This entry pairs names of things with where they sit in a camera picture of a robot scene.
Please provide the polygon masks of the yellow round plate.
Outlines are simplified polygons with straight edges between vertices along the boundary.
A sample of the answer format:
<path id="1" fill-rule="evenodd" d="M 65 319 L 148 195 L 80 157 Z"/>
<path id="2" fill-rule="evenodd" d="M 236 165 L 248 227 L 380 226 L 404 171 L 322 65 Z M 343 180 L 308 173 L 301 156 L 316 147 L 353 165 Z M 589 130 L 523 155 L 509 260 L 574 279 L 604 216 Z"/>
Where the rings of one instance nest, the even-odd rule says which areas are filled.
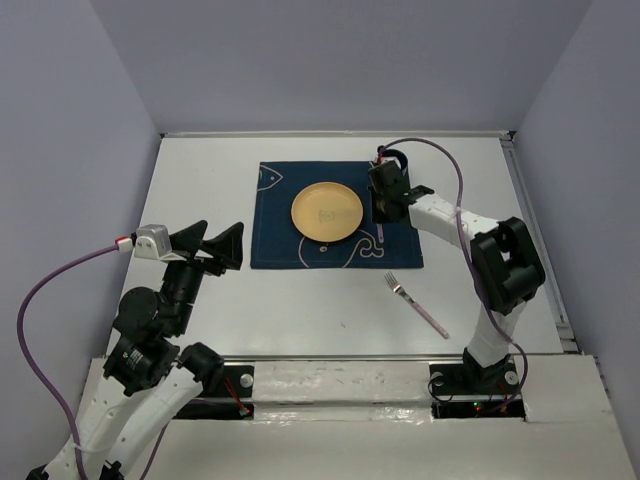
<path id="1" fill-rule="evenodd" d="M 295 228 L 306 238 L 333 243 L 346 239 L 360 226 L 364 207 L 350 188 L 319 182 L 303 188 L 291 205 Z"/>

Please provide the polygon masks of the navy whale placemat cloth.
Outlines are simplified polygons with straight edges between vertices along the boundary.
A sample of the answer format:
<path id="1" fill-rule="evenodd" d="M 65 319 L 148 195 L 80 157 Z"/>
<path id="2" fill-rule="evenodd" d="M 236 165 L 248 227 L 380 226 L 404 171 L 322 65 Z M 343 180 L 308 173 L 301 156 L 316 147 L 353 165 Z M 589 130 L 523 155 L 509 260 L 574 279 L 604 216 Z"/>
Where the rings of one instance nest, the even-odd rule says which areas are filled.
<path id="1" fill-rule="evenodd" d="M 384 244 L 371 219 L 370 161 L 276 161 L 259 164 L 250 266 L 260 270 L 291 269 L 421 269 L 421 242 L 416 229 L 384 224 Z M 317 242 L 294 226 L 291 205 L 305 187 L 335 182 L 353 190 L 364 207 L 363 220 L 348 238 Z"/>

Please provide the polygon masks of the pink handled fork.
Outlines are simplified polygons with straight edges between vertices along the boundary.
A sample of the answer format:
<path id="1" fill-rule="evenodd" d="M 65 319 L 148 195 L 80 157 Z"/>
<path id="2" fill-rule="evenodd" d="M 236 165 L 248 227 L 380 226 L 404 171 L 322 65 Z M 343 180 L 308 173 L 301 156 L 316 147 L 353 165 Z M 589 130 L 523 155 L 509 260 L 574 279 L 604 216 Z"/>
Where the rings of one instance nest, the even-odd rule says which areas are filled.
<path id="1" fill-rule="evenodd" d="M 416 311 L 443 339 L 447 340 L 450 338 L 448 331 L 404 289 L 392 272 L 387 272 L 384 278 L 389 288 Z"/>

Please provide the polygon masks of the dark blue mug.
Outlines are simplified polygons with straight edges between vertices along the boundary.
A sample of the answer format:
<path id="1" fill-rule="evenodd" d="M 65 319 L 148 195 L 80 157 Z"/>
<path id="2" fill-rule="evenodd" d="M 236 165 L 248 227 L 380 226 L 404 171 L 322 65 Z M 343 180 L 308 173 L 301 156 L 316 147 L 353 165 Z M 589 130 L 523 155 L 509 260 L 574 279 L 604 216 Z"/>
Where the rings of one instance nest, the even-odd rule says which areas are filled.
<path id="1" fill-rule="evenodd" d="M 408 172 L 408 158 L 407 156 L 400 150 L 386 148 L 384 145 L 381 145 L 377 148 L 377 156 L 376 156 L 376 164 L 382 164 L 386 162 L 393 161 L 396 163 L 401 170 L 403 175 L 406 175 Z"/>

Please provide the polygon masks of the pink handled knife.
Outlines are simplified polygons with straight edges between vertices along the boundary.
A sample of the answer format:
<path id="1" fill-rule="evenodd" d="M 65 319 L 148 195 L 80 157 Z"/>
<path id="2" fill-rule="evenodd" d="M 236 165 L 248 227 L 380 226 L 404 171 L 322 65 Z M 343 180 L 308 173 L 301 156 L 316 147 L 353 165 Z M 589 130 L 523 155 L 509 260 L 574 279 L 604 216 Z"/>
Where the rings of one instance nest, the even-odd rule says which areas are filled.
<path id="1" fill-rule="evenodd" d="M 380 242 L 380 244 L 384 244 L 385 237 L 384 237 L 384 229 L 382 224 L 376 224 L 376 228 L 377 228 L 378 241 Z"/>

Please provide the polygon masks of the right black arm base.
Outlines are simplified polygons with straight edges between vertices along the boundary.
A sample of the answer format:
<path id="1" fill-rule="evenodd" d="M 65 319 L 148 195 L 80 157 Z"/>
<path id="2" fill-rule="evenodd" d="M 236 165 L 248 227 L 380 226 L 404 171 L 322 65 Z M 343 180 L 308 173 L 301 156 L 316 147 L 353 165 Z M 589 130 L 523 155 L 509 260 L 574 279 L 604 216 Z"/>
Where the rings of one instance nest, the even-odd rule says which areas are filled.
<path id="1" fill-rule="evenodd" d="M 464 380 L 462 363 L 436 363 L 429 366 L 427 393 L 436 420 L 515 418 L 524 420 L 525 407 L 518 390 L 520 378 L 509 362 L 493 378 L 479 384 Z"/>

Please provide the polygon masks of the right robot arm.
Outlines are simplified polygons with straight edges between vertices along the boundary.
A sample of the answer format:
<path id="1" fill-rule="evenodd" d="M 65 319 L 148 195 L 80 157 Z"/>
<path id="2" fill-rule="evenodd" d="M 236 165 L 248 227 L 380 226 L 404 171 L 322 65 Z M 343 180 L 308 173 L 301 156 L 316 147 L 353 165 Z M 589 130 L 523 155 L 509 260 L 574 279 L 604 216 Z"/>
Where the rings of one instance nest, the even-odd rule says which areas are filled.
<path id="1" fill-rule="evenodd" d="M 394 161 L 373 166 L 369 178 L 375 222 L 406 223 L 462 251 L 481 307 L 454 378 L 470 391 L 486 390 L 504 374 L 517 322 L 546 280 L 527 225 L 483 217 L 428 187 L 412 187 Z"/>

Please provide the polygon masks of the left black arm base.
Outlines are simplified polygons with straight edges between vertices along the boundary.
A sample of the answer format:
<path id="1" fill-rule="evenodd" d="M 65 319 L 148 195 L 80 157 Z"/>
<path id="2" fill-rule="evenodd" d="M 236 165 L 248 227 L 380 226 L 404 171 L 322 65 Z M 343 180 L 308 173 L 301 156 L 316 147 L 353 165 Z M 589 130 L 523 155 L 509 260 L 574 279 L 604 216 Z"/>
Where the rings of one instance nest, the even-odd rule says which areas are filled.
<path id="1" fill-rule="evenodd" d="M 174 416 L 176 420 L 250 420 L 254 415 L 255 367 L 248 363 L 226 365 L 222 379 L 190 400 Z"/>

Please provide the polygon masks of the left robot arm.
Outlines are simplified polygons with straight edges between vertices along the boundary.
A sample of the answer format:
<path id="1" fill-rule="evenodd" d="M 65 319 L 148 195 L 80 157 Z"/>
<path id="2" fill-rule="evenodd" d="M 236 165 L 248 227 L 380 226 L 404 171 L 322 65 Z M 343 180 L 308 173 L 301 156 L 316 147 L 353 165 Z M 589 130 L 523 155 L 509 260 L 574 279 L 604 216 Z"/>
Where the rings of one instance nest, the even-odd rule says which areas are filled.
<path id="1" fill-rule="evenodd" d="M 64 447 L 31 479 L 123 479 L 148 444 L 158 445 L 169 422 L 189 404 L 207 404 L 207 395 L 228 394 L 238 416 L 251 416 L 235 385 L 224 373 L 224 359 L 202 343 L 172 344 L 183 335 L 206 276 L 239 270 L 244 225 L 233 224 L 212 239 L 200 220 L 175 233 L 149 224 L 117 238 L 113 245 L 76 259 L 39 281 L 23 300 L 17 336 L 29 367 L 62 408 L 71 434 Z M 80 417 L 36 364 L 26 343 L 26 309 L 49 281 L 82 263 L 118 252 L 158 261 L 166 268 L 157 290 L 136 287 L 120 300 L 112 328 L 118 339 Z"/>

